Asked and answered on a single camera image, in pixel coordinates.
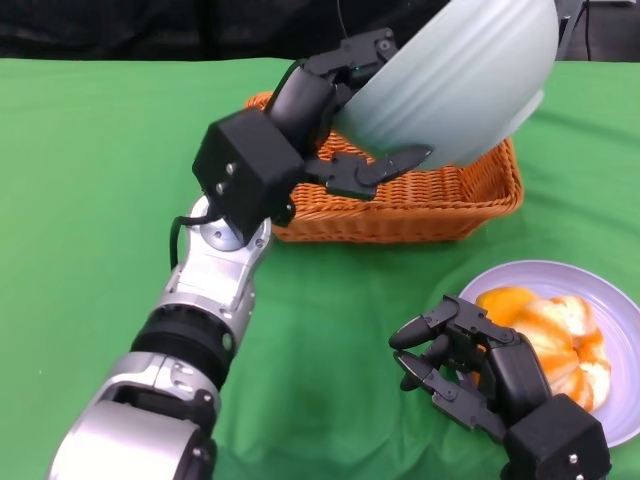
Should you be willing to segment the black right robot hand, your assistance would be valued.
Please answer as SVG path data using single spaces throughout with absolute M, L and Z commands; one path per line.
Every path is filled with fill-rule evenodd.
M 508 456 L 503 479 L 604 479 L 612 463 L 601 423 L 567 395 L 553 395 L 524 334 L 446 295 L 389 339 L 405 372 L 435 408 L 481 429 Z

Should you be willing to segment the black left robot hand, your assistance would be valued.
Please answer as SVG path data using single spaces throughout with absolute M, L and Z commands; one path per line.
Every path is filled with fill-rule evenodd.
M 394 34 L 379 29 L 347 38 L 332 51 L 290 65 L 262 108 L 247 108 L 212 123 L 192 171 L 206 196 L 208 220 L 222 219 L 247 244 L 264 220 L 287 226 L 291 193 L 301 183 L 331 195 L 370 201 L 377 188 L 416 168 L 431 153 L 412 146 L 368 162 L 318 151 L 334 117 L 396 54 Z

